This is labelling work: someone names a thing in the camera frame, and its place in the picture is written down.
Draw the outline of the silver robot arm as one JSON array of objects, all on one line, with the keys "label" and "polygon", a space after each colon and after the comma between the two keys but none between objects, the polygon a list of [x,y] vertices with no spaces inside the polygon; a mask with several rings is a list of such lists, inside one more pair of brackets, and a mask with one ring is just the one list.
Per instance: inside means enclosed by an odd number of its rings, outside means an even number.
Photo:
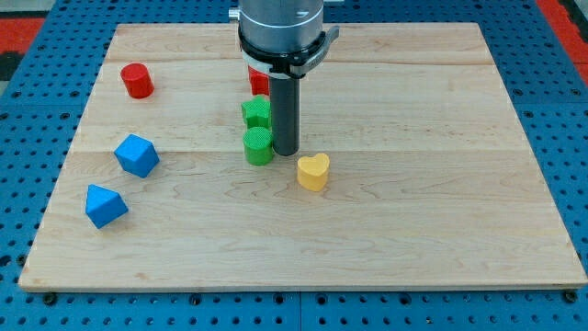
[{"label": "silver robot arm", "polygon": [[243,59],[268,76],[276,154],[300,148],[300,80],[326,58],[339,27],[323,28],[323,0],[239,0],[229,9],[238,24]]}]

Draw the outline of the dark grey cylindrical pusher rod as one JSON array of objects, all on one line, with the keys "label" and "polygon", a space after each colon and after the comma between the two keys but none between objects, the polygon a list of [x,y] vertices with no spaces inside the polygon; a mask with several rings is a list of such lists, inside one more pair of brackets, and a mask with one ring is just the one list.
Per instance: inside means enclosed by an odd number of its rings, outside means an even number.
[{"label": "dark grey cylindrical pusher rod", "polygon": [[300,81],[270,77],[269,96],[274,151],[293,155],[300,147]]}]

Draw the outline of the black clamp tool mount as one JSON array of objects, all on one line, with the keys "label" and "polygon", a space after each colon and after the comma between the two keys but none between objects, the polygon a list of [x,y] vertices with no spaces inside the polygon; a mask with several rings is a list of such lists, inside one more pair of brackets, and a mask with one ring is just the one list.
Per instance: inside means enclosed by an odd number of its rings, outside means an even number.
[{"label": "black clamp tool mount", "polygon": [[257,72],[276,79],[301,79],[316,68],[327,56],[331,44],[339,37],[335,25],[300,51],[273,53],[255,47],[238,29],[240,48],[247,65]]}]

